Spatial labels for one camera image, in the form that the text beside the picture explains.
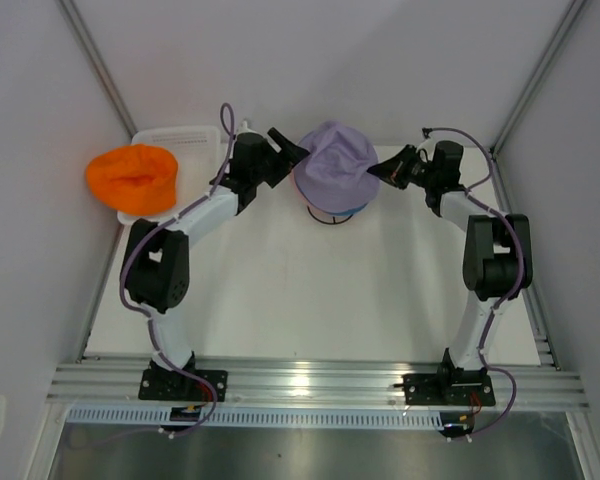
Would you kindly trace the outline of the blue bucket hat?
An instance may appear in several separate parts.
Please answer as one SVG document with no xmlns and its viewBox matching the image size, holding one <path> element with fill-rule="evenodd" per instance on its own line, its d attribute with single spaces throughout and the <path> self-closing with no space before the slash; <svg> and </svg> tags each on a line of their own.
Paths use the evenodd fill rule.
<svg viewBox="0 0 600 480">
<path fill-rule="evenodd" d="M 371 201 L 371 192 L 356 177 L 324 174 L 312 176 L 295 173 L 295 180 L 308 200 L 317 208 L 331 213 L 358 213 Z"/>
</svg>

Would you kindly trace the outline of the lavender bucket hat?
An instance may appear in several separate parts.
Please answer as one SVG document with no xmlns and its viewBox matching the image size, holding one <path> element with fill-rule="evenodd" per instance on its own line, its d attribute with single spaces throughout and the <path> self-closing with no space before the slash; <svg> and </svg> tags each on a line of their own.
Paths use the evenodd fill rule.
<svg viewBox="0 0 600 480">
<path fill-rule="evenodd" d="M 310 156 L 293 169 L 293 176 L 302 172 L 312 176 L 356 177 L 368 192 L 375 189 L 370 202 L 378 195 L 380 180 L 368 173 L 368 168 L 378 163 L 378 156 L 373 144 L 360 131 L 337 121 L 326 121 L 302 138 L 300 146 Z"/>
</svg>

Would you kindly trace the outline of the pink bucket hat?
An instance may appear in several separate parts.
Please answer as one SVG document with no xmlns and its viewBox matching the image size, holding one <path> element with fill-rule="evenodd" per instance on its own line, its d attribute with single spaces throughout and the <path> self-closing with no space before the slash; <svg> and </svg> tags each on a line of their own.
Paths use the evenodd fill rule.
<svg viewBox="0 0 600 480">
<path fill-rule="evenodd" d="M 293 185 L 298 197 L 304 203 L 310 217 L 316 222 L 323 225 L 339 225 L 347 222 L 353 217 L 353 213 L 331 213 L 317 208 L 301 191 L 294 176 L 291 176 L 290 182 Z"/>
</svg>

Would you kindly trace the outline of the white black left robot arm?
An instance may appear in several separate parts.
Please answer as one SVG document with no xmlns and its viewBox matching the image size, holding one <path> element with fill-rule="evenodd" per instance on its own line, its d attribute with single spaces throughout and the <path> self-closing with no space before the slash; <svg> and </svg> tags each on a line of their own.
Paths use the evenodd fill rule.
<svg viewBox="0 0 600 480">
<path fill-rule="evenodd" d="M 143 373 L 142 400 L 220 399 L 213 378 L 195 366 L 179 308 L 190 284 L 193 247 L 241 214 L 260 185 L 290 179 L 308 212 L 318 220 L 348 221 L 374 200 L 385 170 L 371 141 L 359 130 L 326 121 L 293 143 L 272 128 L 242 128 L 229 135 L 226 156 L 201 198 L 162 222 L 140 218 L 131 227 L 120 273 L 123 305 L 144 315 L 154 348 Z"/>
</svg>

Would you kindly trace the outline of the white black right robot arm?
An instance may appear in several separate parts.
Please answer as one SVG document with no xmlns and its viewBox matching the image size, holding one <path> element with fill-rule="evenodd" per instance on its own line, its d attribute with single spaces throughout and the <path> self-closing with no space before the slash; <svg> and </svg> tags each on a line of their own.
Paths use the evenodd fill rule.
<svg viewBox="0 0 600 480">
<path fill-rule="evenodd" d="M 453 141 L 437 142 L 432 153 L 407 145 L 370 170 L 394 188 L 422 188 L 428 208 L 465 234 L 462 277 L 469 294 L 461 325 L 435 372 L 403 376 L 398 386 L 409 405 L 494 405 L 487 353 L 506 302 L 533 277 L 528 218 L 474 198 L 460 182 L 463 155 Z"/>
</svg>

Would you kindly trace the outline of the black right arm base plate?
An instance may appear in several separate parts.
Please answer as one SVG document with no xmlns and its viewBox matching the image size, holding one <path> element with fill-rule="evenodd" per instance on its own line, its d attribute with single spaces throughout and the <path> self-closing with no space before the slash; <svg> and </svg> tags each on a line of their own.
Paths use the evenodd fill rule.
<svg viewBox="0 0 600 480">
<path fill-rule="evenodd" d="M 494 388 L 485 371 L 462 373 L 457 378 L 435 373 L 411 373 L 402 376 L 400 388 L 407 405 L 469 407 L 496 404 Z"/>
</svg>

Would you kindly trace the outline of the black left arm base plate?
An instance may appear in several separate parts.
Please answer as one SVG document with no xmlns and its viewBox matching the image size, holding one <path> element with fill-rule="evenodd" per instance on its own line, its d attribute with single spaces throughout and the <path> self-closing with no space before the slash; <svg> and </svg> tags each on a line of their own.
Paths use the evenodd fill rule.
<svg viewBox="0 0 600 480">
<path fill-rule="evenodd" d="M 226 370 L 196 370 L 194 374 L 215 388 L 218 402 L 225 400 L 229 377 Z M 138 398 L 145 401 L 204 403 L 213 401 L 213 395 L 208 386 L 160 367 L 146 369 L 143 372 Z"/>
</svg>

